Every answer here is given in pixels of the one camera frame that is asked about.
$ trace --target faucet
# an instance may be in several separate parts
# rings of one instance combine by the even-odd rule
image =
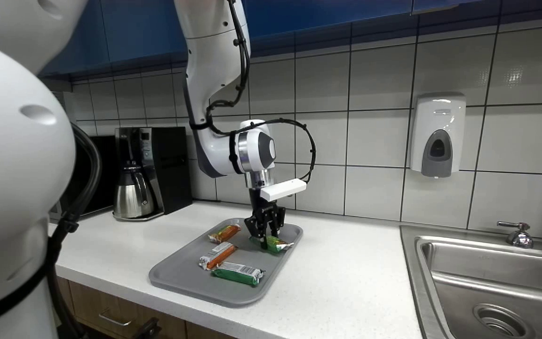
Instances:
[[[527,230],[531,227],[527,223],[510,223],[508,221],[497,221],[497,226],[503,227],[517,227],[518,230],[511,232],[507,236],[506,242],[516,247],[523,249],[531,249],[534,246],[533,237],[527,233]]]

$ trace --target soap dispenser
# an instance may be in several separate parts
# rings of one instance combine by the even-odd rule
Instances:
[[[411,169],[446,178],[459,171],[465,127],[465,96],[433,93],[417,97]]]

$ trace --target coffee maker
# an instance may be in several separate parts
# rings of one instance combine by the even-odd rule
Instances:
[[[116,219],[146,221],[191,204],[184,127],[122,127],[115,138]]]

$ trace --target plastic tray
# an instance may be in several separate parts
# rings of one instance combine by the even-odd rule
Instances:
[[[264,276],[255,287],[215,277],[210,271],[205,271],[198,266],[198,259],[217,246],[209,241],[208,235],[219,230],[222,226],[230,224],[239,224],[241,231],[230,238],[229,242],[236,245],[238,250],[232,253],[226,261],[264,270]],[[248,240],[249,236],[250,233],[244,225],[243,218],[227,219],[159,262],[150,270],[149,279],[155,287],[219,305],[247,306],[265,295],[282,266],[295,250],[298,241],[303,236],[303,229],[295,225],[284,224],[284,227],[280,229],[279,237],[286,242],[294,242],[295,244],[288,251],[279,254],[263,251],[260,245]]]

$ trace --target white countertop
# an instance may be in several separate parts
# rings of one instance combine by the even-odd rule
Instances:
[[[258,302],[228,308],[152,286],[149,270],[247,206],[195,202],[144,223],[80,222],[60,277],[243,339],[421,339],[398,223],[288,210],[303,238]]]

